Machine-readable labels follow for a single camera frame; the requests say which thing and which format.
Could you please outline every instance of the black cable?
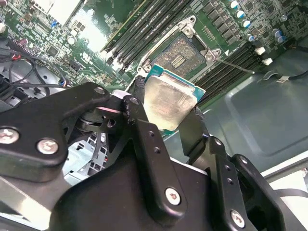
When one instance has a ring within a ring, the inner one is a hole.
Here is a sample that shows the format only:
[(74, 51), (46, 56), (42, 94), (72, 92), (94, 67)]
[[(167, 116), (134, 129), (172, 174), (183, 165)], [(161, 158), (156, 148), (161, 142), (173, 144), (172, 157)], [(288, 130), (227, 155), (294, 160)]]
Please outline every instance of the black cable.
[(32, 83), (16, 83), (14, 86), (25, 87), (25, 88), (63, 88), (68, 89), (69, 87), (63, 87), (58, 84), (32, 84)]
[[(39, 72), (38, 72), (38, 70), (35, 68), (34, 69), (34, 74), (36, 75), (36, 77), (38, 78), (38, 80), (39, 80), (39, 82), (41, 83), (41, 84), (46, 84), (46, 82), (43, 80), (43, 78), (40, 76), (40, 74), (39, 74)], [(50, 90), (49, 90), (49, 88), (44, 88), (44, 90), (45, 90), (45, 93), (46, 93), (46, 96), (50, 96)]]
[(102, 133), (100, 131), (96, 132), (96, 146), (95, 146), (95, 150), (93, 152), (93, 159), (97, 159), (98, 158), (98, 153), (100, 152), (101, 149), (101, 138), (102, 138)]
[(18, 55), (21, 55), (23, 56), (24, 58), (27, 58), (27, 59), (37, 59), (37, 60), (41, 60), (43, 62), (46, 62), (47, 64), (49, 64), (52, 68), (54, 68), (56, 71), (59, 72), (60, 74), (60, 78), (62, 79), (62, 81), (66, 81), (65, 77), (63, 76), (62, 72), (54, 65), (52, 64), (51, 62), (49, 62), (47, 59), (44, 59), (44, 58), (41, 58), (41, 57), (38, 57), (38, 56), (28, 56), (28, 55), (24, 55), (23, 53), (21, 52), (18, 52), (18, 51), (14, 51), (14, 50), (9, 50), (9, 49), (5, 49), (5, 48), (2, 48), (0, 47), (0, 50), (1, 51), (5, 51), (5, 52), (8, 52), (8, 53), (11, 53), (11, 54), (18, 54)]

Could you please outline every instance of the screw hole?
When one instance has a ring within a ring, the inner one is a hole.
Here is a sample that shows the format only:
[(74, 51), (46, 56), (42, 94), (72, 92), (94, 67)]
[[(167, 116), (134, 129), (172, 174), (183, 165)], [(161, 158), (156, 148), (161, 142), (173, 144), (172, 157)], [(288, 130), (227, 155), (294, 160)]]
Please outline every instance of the screw hole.
[(103, 88), (96, 88), (96, 89), (94, 89), (94, 90), (95, 90), (96, 93), (99, 93), (99, 94), (101, 94), (101, 95), (104, 95), (104, 94), (105, 94), (105, 91), (104, 91)]
[(108, 128), (113, 128), (116, 124), (116, 121), (114, 119), (109, 119), (107, 123)]
[(158, 147), (154, 147), (154, 152), (160, 154), (160, 149)]
[(230, 178), (228, 178), (227, 181), (228, 181), (228, 183), (229, 183), (230, 185), (233, 185), (233, 184), (234, 184), (233, 181), (232, 181)]
[(131, 97), (129, 100), (134, 104), (139, 104), (138, 100), (134, 97)]
[(221, 145), (221, 142), (220, 142), (219, 139), (215, 138), (215, 142), (216, 142), (216, 144)]

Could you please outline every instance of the black mounting arm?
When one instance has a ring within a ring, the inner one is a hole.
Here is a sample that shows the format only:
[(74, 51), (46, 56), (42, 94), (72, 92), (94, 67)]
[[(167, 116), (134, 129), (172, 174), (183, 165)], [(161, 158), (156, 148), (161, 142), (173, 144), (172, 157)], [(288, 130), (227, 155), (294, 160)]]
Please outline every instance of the black mounting arm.
[[(230, 158), (223, 143), (209, 135), (197, 109), (179, 131), (190, 164), (208, 176), (170, 160), (139, 99), (110, 96), (93, 83), (21, 105), (0, 114), (0, 121), (6, 136), (0, 144), (0, 175), (35, 182), (59, 174), (68, 144), (95, 131), (106, 133), (108, 168), (63, 195), (52, 213), (52, 231), (101, 230), (112, 215), (127, 222), (113, 224), (112, 230), (305, 230), (245, 157)], [(137, 196), (139, 187), (142, 196)], [(103, 195), (107, 198), (96, 202)]]

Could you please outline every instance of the green circuit board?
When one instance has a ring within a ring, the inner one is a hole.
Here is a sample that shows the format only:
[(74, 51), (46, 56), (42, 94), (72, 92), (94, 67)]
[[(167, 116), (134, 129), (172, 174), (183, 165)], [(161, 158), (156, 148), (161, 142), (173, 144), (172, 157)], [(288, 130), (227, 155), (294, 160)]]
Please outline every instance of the green circuit board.
[[(308, 33), (308, 19), (298, 8), (297, 1), (240, 0), (236, 9), (230, 9), (231, 1), (228, 0), (192, 0), (156, 35), (154, 41), (147, 44), (123, 74), (119, 73), (120, 66), (106, 63), (108, 57), (104, 48), (121, 38), (146, 10), (147, 3), (153, 1), (83, 0), (65, 24), (57, 22), (55, 17), (38, 7), (48, 1), (9, 0), (7, 6), (0, 8), (0, 21), (7, 26), (4, 35), (15, 41), (27, 39), (25, 49), (54, 63), (72, 86), (93, 81), (110, 91), (124, 90), (136, 75), (142, 55), (176, 23), (192, 15), (196, 17), (196, 33), (210, 49), (221, 50), (221, 59), (229, 57), (247, 43), (248, 34), (262, 41), (274, 59), (285, 48), (283, 43), (275, 40), (273, 29), (281, 30), (286, 40), (298, 40)], [(245, 18), (235, 17), (238, 10), (244, 11)], [(241, 26), (244, 19), (251, 23), (248, 28)], [(151, 59), (164, 52), (178, 36), (170, 36), (152, 54)], [(182, 77), (196, 82), (216, 65), (207, 68), (205, 61), (201, 62)]]

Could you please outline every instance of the circuit board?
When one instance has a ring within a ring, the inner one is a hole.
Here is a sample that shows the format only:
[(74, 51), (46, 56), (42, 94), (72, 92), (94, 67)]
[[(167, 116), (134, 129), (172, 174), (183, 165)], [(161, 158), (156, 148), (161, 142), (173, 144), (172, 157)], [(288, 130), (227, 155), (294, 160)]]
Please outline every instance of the circuit board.
[[(274, 60), (286, 42), (308, 33), (307, 16), (291, 0), (9, 0), (0, 9), (7, 38), (26, 39), (24, 48), (55, 64), (72, 86), (93, 81), (110, 91), (124, 90), (139, 74), (144, 55), (192, 17), (194, 36), (172, 33), (147, 57), (150, 69), (167, 65), (198, 83), (220, 64), (209, 65), (204, 51), (219, 50), (225, 60), (246, 43), (259, 41), (267, 55), (260, 59)], [(191, 48), (180, 52), (180, 43)], [(183, 66), (189, 60), (194, 66)]]

